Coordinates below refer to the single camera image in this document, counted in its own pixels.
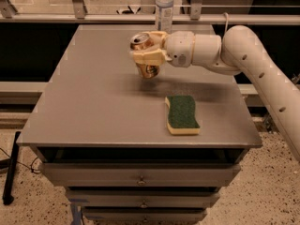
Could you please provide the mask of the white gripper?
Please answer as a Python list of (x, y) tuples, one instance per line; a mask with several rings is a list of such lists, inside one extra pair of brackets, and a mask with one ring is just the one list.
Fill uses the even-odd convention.
[(147, 31), (154, 46), (159, 48), (147, 51), (135, 51), (132, 58), (135, 63), (149, 66), (161, 66), (169, 62), (176, 68), (188, 68), (191, 64), (194, 34), (189, 31), (177, 31), (168, 34), (165, 31)]

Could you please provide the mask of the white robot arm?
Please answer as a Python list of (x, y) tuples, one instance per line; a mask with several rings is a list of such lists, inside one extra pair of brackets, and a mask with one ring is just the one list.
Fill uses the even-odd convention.
[(159, 67), (200, 66), (224, 75), (244, 73), (296, 160), (300, 160), (300, 90), (270, 58), (251, 29), (236, 25), (218, 35), (177, 31), (141, 32), (130, 40), (130, 53), (144, 78), (157, 76)]

